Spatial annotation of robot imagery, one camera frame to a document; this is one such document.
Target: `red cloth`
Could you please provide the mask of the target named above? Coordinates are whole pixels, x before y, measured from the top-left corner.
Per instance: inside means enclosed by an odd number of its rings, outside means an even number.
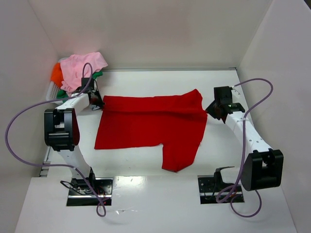
[[[163,169],[177,172],[193,163],[207,122],[198,90],[181,96],[105,96],[104,102],[95,149],[162,143]]]

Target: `purple cable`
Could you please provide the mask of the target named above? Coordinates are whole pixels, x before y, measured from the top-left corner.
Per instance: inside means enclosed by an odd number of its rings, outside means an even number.
[[[262,79],[262,78],[255,78],[255,79],[249,79],[249,80],[246,80],[244,82],[241,82],[241,83],[238,83],[235,86],[239,86],[239,85],[242,85],[242,84],[245,84],[245,83],[248,83],[250,81],[257,81],[257,80],[260,80],[260,81],[264,81],[266,83],[268,83],[270,85],[270,92],[263,98],[261,99],[260,101],[258,101],[256,104],[254,104],[251,108],[249,108],[246,113],[244,114],[244,119],[246,119],[247,115],[250,113],[250,111],[252,111],[254,108],[256,108],[259,104],[261,104],[262,102],[264,102],[267,98],[269,98],[269,96],[271,96],[272,92],[273,92],[273,85],[272,83],[269,81],[269,80],[266,80],[266,79]],[[239,184],[239,181],[241,179],[241,176],[242,176],[242,172],[243,172],[243,165],[244,165],[244,160],[245,160],[245,153],[246,153],[246,128],[245,128],[245,120],[243,120],[243,148],[242,148],[242,159],[241,159],[241,165],[240,165],[240,171],[239,171],[239,174],[238,174],[238,177],[237,177],[237,180],[235,181],[235,183],[233,185],[230,185],[226,188],[224,188],[223,190],[221,190],[217,197],[216,197],[216,201],[217,203],[223,203],[225,202],[226,200],[228,200],[230,198],[230,196],[232,195],[232,193],[235,191],[236,187],[238,186]],[[221,197],[221,194],[225,191],[227,191],[228,189],[230,189],[229,193],[223,198],[220,200],[220,197]],[[261,206],[262,206],[262,200],[261,200],[261,197],[260,197],[260,194],[257,190],[255,190],[255,192],[257,193],[258,197],[259,197],[259,208],[257,209],[257,211],[255,213],[253,213],[252,215],[241,215],[240,213],[238,213],[234,208],[233,208],[233,200],[239,196],[239,195],[236,195],[235,197],[233,197],[231,199],[231,202],[230,202],[230,206],[233,210],[234,213],[236,213],[237,215],[241,216],[241,217],[253,217],[255,216],[256,214],[259,213],[259,211],[261,210]]]
[[[86,84],[86,86],[83,88],[82,91],[80,91],[76,96],[73,96],[73,97],[68,97],[68,98],[62,98],[62,99],[57,99],[57,100],[47,100],[47,101],[43,101],[43,102],[40,102],[40,103],[36,103],[34,105],[31,105],[25,109],[23,109],[22,111],[20,111],[19,113],[17,113],[10,121],[10,123],[8,124],[8,126],[6,127],[6,130],[5,130],[5,144],[6,144],[6,147],[8,148],[9,152],[17,159],[19,160],[20,162],[24,163],[24,164],[27,164],[27,165],[30,165],[30,166],[37,166],[37,167],[43,167],[43,166],[65,166],[65,167],[69,167],[69,168],[73,168],[74,170],[76,170],[80,176],[83,178],[83,180],[85,181],[85,183],[88,185],[89,189],[92,191],[92,193],[95,195],[95,197],[97,198],[97,200],[99,201],[97,207],[96,207],[96,213],[98,216],[100,217],[105,217],[106,216],[106,208],[105,208],[105,205],[104,205],[104,201],[106,199],[101,199],[97,193],[95,192],[95,190],[93,189],[93,187],[91,186],[91,184],[89,183],[89,181],[86,179],[86,177],[82,174],[81,171],[79,171],[79,169],[77,169],[76,167],[74,166],[71,166],[71,165],[67,165],[67,164],[50,164],[50,165],[47,165],[47,164],[34,164],[34,163],[31,163],[31,162],[28,162],[26,160],[23,160],[22,158],[20,158],[17,154],[14,153],[14,151],[12,150],[11,146],[10,146],[10,143],[9,143],[9,139],[8,139],[8,134],[9,134],[9,130],[13,124],[13,122],[16,120],[16,118],[18,116],[20,116],[22,113],[26,112],[27,110],[31,109],[31,108],[34,108],[34,107],[37,107],[39,105],[42,105],[42,104],[45,104],[45,103],[52,103],[52,102],[56,102],[56,101],[63,101],[63,100],[70,100],[70,99],[73,99],[73,98],[76,98],[78,97],[79,95],[81,95],[82,93],[84,93],[84,91],[88,88],[88,85],[90,84],[91,82],[91,79],[92,79],[92,74],[93,74],[93,67],[90,63],[85,63],[84,66],[83,66],[83,78],[84,78],[84,70],[86,68],[86,66],[89,65],[90,68],[91,68],[91,76],[90,78],[88,79],[88,82]],[[102,206],[103,207],[103,210],[104,210],[104,214],[100,214],[99,213],[99,206]]]

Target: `purple cord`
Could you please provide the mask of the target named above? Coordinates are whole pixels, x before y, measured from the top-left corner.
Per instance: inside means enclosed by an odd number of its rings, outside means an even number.
[[[262,102],[264,102],[267,98],[269,98],[269,96],[271,96],[272,92],[273,92],[273,85],[272,83],[269,81],[269,80],[266,80],[266,79],[262,79],[262,78],[255,78],[255,79],[249,79],[249,80],[246,80],[244,82],[241,82],[241,83],[238,83],[235,86],[239,86],[239,85],[242,85],[244,83],[248,83],[250,81],[256,81],[256,80],[260,80],[260,81],[264,81],[266,83],[268,83],[270,85],[270,92],[263,98],[261,99],[260,101],[258,101],[256,104],[254,104],[251,108],[249,108],[246,113],[244,114],[244,119],[246,119],[247,115],[250,113],[250,111],[252,111],[254,108],[256,108],[259,104],[261,104]],[[235,181],[235,183],[231,186],[228,186],[226,188],[224,188],[223,190],[221,190],[217,197],[216,197],[216,201],[217,203],[223,203],[225,202],[226,200],[228,200],[230,198],[230,196],[233,194],[233,192],[235,191],[236,187],[238,186],[239,184],[239,181],[241,179],[241,176],[242,176],[242,172],[243,172],[243,165],[244,165],[244,160],[245,160],[245,153],[246,153],[246,128],[245,128],[245,120],[243,120],[243,149],[242,149],[242,160],[241,160],[241,165],[240,165],[240,171],[239,171],[239,174],[238,174],[238,177],[237,177],[237,180]],[[227,191],[228,189],[230,189],[229,193],[223,198],[220,200],[220,197],[221,197],[221,194],[225,191]],[[231,208],[233,210],[234,213],[236,213],[237,215],[241,216],[241,217],[253,217],[255,216],[256,214],[259,213],[259,211],[261,210],[261,206],[262,206],[262,201],[261,201],[261,197],[260,197],[260,194],[257,190],[255,190],[255,192],[257,193],[258,197],[259,197],[259,208],[257,209],[257,211],[255,213],[253,213],[252,215],[241,215],[239,214],[234,208],[233,208],[233,205],[232,205],[232,202],[233,200],[239,196],[235,196],[231,199],[231,202],[230,202],[230,205],[231,205]]]
[[[95,190],[93,189],[93,187],[91,186],[91,184],[89,183],[89,181],[85,178],[85,176],[82,174],[82,172],[80,172],[76,167],[74,166],[71,166],[71,165],[67,165],[67,164],[34,164],[34,163],[31,163],[31,162],[28,162],[26,160],[23,160],[22,158],[20,158],[17,154],[14,153],[14,151],[12,150],[11,146],[10,146],[10,143],[9,143],[9,139],[8,139],[8,134],[9,134],[9,130],[13,124],[13,122],[16,120],[16,118],[18,116],[20,116],[22,113],[26,112],[27,110],[31,109],[31,108],[34,108],[34,107],[37,107],[39,105],[42,105],[42,104],[45,104],[45,103],[52,103],[52,102],[56,102],[56,101],[63,101],[63,100],[70,100],[70,99],[73,99],[73,98],[76,98],[78,97],[79,95],[81,95],[82,93],[84,93],[84,91],[88,88],[88,85],[90,84],[91,82],[91,79],[92,79],[92,74],[93,74],[93,67],[90,63],[85,63],[84,66],[83,66],[83,78],[84,78],[84,70],[86,68],[86,66],[89,65],[90,68],[91,68],[91,75],[90,75],[90,78],[88,79],[88,82],[86,84],[86,86],[83,88],[82,91],[80,91],[76,96],[73,96],[73,97],[68,97],[68,98],[62,98],[62,99],[57,99],[57,100],[47,100],[47,101],[43,101],[43,102],[40,102],[40,103],[36,103],[34,105],[31,105],[25,109],[23,109],[22,111],[20,111],[19,113],[17,113],[10,121],[10,123],[8,124],[8,126],[6,127],[6,130],[5,130],[5,136],[4,136],[4,139],[5,139],[5,144],[6,144],[6,147],[8,148],[9,152],[17,159],[19,160],[20,162],[24,163],[24,164],[27,164],[27,165],[30,165],[30,166],[37,166],[37,167],[43,167],[43,166],[65,166],[65,167],[69,167],[69,168],[73,168],[74,170],[76,170],[80,176],[83,178],[83,180],[85,181],[85,183],[88,185],[89,189],[92,191],[92,193],[95,195],[95,197],[97,198],[97,200],[99,201],[97,207],[96,207],[96,213],[98,216],[100,217],[105,217],[106,216],[106,208],[105,208],[105,205],[104,205],[104,201],[106,199],[101,199],[97,193],[95,192]],[[104,214],[100,214],[99,213],[99,206],[102,206],[103,209],[104,209]]]

